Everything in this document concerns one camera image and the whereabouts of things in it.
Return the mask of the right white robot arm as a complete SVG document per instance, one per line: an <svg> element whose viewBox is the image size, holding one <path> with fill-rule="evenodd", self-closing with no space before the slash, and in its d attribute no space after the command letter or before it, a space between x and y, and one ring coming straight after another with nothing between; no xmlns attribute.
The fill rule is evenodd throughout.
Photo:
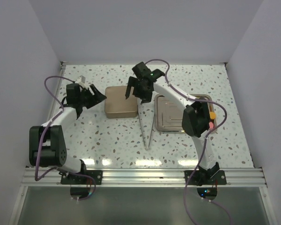
<svg viewBox="0 0 281 225"><path fill-rule="evenodd" d="M167 76L159 69L150 70L144 62L132 68L135 77L129 77L125 97L131 94L142 104L151 102L157 92L173 102L182 114L182 128L195 145L199 161L188 180L198 186L213 184L220 167L207 136L210 129L210 112L207 100L196 98L170 84Z"/></svg>

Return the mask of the gold tin lid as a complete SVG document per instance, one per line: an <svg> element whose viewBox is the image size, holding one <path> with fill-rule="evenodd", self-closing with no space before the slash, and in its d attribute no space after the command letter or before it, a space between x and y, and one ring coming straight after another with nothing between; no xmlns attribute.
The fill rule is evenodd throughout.
<svg viewBox="0 0 281 225"><path fill-rule="evenodd" d="M110 86L105 89L104 111L133 111L138 110L137 98L133 95L125 98L126 86Z"/></svg>

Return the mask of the metal tongs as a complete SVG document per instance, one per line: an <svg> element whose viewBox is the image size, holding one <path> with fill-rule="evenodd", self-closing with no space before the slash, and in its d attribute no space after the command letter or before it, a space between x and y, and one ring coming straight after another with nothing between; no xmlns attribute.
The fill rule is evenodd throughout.
<svg viewBox="0 0 281 225"><path fill-rule="evenodd" d="M151 135L153 132L154 119L155 119L153 104L138 103L138 118L139 118L144 148L146 151L148 151L150 149Z"/></svg>

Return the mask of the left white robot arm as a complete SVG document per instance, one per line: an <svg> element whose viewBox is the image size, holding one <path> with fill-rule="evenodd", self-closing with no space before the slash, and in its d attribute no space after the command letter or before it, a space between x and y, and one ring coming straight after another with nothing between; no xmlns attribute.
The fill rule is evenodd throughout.
<svg viewBox="0 0 281 225"><path fill-rule="evenodd" d="M30 128L29 161L35 167L36 174L40 167L49 167L72 173L71 178L77 184L87 181L88 172L83 169L83 161L67 155L64 131L80 117L83 109L96 106L106 99L93 84L89 87L82 83L66 86L66 96L58 113L41 126Z"/></svg>

